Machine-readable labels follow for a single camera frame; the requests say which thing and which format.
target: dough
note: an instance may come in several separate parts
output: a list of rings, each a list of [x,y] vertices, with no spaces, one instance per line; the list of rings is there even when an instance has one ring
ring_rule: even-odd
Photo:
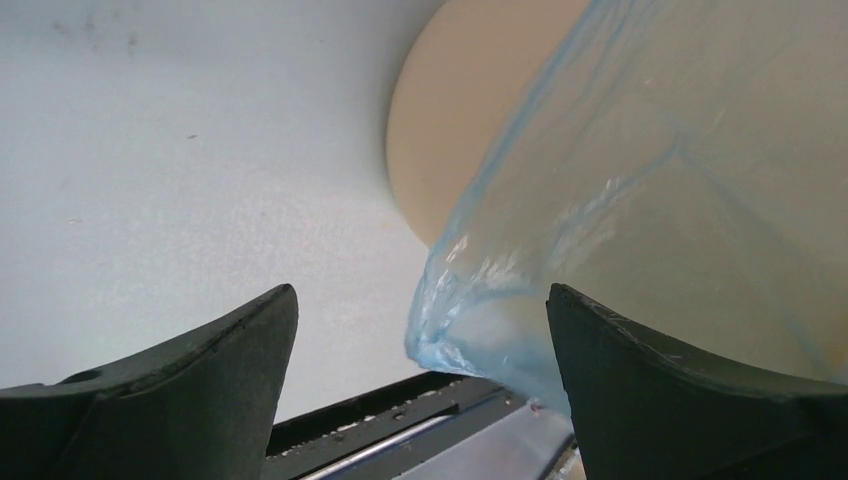
[[[389,181],[428,246],[525,87],[589,0],[448,0],[416,41],[395,89]]]

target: plastic bag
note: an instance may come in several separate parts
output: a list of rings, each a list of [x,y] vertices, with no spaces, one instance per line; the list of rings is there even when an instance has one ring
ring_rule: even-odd
[[[430,253],[406,348],[568,412],[544,301],[848,373],[848,4],[597,0]]]

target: white table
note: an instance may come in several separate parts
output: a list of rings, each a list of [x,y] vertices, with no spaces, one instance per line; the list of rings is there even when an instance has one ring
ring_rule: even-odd
[[[441,3],[0,3],[0,387],[279,283],[300,328],[277,420],[417,373],[402,340],[426,249],[382,143]]]

